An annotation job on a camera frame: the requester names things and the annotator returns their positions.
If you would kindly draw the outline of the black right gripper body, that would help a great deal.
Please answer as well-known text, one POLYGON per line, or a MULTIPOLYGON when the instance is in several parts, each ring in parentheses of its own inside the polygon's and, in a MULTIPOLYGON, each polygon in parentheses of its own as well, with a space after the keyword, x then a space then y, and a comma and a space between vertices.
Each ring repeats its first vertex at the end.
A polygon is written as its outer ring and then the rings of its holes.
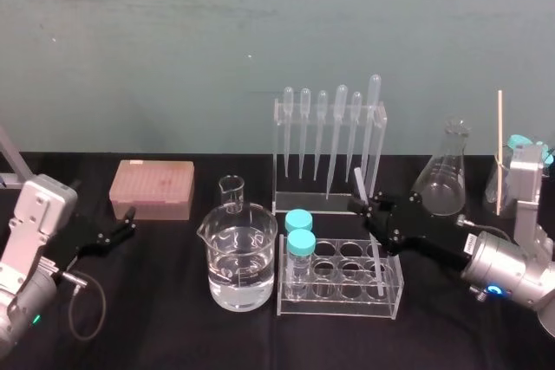
POLYGON ((424 208, 422 217, 388 217, 397 235, 400 252, 415 251, 442 266, 461 272, 470 262, 465 244, 469 231, 456 223, 456 217, 436 216, 424 208))

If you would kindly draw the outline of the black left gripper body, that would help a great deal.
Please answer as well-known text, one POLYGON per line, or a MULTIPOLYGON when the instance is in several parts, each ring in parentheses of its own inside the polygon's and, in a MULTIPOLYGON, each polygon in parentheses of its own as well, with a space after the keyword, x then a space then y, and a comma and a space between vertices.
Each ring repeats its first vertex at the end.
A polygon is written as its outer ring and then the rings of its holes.
POLYGON ((58 269, 68 269, 80 257, 95 253, 103 237, 104 231, 97 223, 82 214, 73 214, 50 240, 50 260, 58 269))

